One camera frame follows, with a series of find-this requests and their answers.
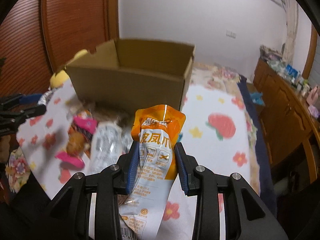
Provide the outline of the orange white snack packet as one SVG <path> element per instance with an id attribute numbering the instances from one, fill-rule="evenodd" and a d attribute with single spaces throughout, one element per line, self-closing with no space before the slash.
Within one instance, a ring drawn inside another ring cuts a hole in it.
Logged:
<path id="1" fill-rule="evenodd" d="M 118 198 L 123 239 L 156 238 L 177 176 L 174 146 L 184 122 L 185 115 L 168 105 L 136 111 L 137 173 L 129 194 Z"/>

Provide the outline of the silver foil snack packet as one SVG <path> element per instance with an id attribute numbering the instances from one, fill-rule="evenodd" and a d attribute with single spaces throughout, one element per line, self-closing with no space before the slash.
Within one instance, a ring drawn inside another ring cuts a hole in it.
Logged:
<path id="1" fill-rule="evenodd" d="M 38 100 L 37 104 L 38 105 L 47 105 L 49 101 L 51 100 L 52 96 L 56 92 L 56 88 L 50 89 L 44 94 L 41 95 L 40 99 Z"/>

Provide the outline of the dark blue bed sheet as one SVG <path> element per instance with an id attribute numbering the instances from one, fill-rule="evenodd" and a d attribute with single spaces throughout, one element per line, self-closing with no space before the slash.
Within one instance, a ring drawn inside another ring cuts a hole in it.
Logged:
<path id="1" fill-rule="evenodd" d="M 269 208 L 271 213 L 277 216 L 277 200 L 274 191 L 274 185 L 272 183 L 270 163 L 268 159 L 267 148 L 264 142 L 264 136 L 262 133 L 261 125 L 258 118 L 256 107 L 251 99 L 250 92 L 247 88 L 247 79 L 240 75 L 240 82 L 238 87 L 244 99 L 244 104 L 249 116 L 253 120 L 253 124 L 257 130 L 257 142 L 255 143 L 255 156 L 257 164 L 259 165 L 258 181 L 260 183 L 260 198 Z"/>

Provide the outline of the yellow plush toy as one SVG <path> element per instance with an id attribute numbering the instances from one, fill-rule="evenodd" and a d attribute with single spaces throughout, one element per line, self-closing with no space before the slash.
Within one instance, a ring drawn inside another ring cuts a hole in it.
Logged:
<path id="1" fill-rule="evenodd" d="M 78 51 L 72 59 L 70 59 L 67 64 L 72 63 L 76 59 L 82 57 L 83 55 L 87 54 L 87 49 L 82 49 Z M 62 85 L 69 79 L 68 74 L 65 71 L 65 66 L 58 72 L 55 72 L 52 77 L 50 78 L 50 89 L 62 87 Z"/>

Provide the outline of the pink orange snack packet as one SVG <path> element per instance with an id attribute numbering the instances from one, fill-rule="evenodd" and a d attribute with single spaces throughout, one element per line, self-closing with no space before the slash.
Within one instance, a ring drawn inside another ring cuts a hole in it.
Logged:
<path id="1" fill-rule="evenodd" d="M 81 111 L 73 116 L 72 123 L 67 131 L 67 144 L 57 152 L 55 158 L 77 169 L 83 169 L 85 162 L 82 156 L 85 155 L 90 158 L 91 142 L 97 126 L 98 121 L 93 118 L 89 110 Z"/>

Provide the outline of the brown wooden wardrobe door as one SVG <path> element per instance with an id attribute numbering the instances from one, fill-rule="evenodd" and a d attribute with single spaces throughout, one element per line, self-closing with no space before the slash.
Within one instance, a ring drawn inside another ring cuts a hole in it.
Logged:
<path id="1" fill-rule="evenodd" d="M 46 91 L 78 51 L 118 36 L 118 0 L 1 0 L 1 95 Z"/>

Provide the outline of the white floral strawberry blanket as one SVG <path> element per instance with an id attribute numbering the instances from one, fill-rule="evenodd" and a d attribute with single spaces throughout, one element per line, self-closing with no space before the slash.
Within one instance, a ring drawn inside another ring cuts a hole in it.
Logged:
<path id="1" fill-rule="evenodd" d="M 196 64 L 182 108 L 186 120 L 181 142 L 199 164 L 221 175 L 238 172 L 259 191 L 258 128 L 239 88 L 245 84 L 243 77 L 227 68 Z M 21 192 L 35 177 L 41 192 L 52 198 L 75 173 L 54 157 L 67 138 L 72 105 L 80 106 L 80 102 L 71 81 L 66 81 L 52 94 L 48 113 L 21 127 L 19 147 L 5 165 L 11 192 Z"/>

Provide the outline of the brown cardboard box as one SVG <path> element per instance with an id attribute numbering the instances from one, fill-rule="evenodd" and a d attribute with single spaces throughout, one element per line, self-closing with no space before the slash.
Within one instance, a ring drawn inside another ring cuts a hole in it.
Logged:
<path id="1" fill-rule="evenodd" d="M 76 55 L 65 70 L 81 100 L 128 113 L 155 105 L 181 110 L 195 45 L 162 40 L 116 39 Z"/>

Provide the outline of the brown wooden dresser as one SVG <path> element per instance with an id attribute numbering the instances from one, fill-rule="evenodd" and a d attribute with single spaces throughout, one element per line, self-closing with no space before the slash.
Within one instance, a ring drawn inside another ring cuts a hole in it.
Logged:
<path id="1" fill-rule="evenodd" d="M 263 94 L 265 107 L 259 120 L 271 167 L 280 166 L 302 147 L 313 183 L 319 178 L 319 122 L 311 116 L 306 100 L 262 59 L 253 85 Z"/>

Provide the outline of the clutter on dresser top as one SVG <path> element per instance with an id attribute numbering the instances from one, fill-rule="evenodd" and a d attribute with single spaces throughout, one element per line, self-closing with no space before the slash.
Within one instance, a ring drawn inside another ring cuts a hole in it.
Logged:
<path id="1" fill-rule="evenodd" d="M 259 50 L 253 83 L 262 94 L 267 109 L 288 110 L 293 98 L 290 89 L 306 98 L 307 105 L 319 108 L 319 85 L 311 86 L 299 71 L 282 61 L 278 51 L 264 45 Z"/>

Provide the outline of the white wall socket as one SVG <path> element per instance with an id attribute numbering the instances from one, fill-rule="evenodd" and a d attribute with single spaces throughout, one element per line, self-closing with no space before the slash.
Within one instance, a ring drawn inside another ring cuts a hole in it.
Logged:
<path id="1" fill-rule="evenodd" d="M 232 31 L 226 31 L 226 36 L 235 39 L 236 38 L 236 33 Z"/>

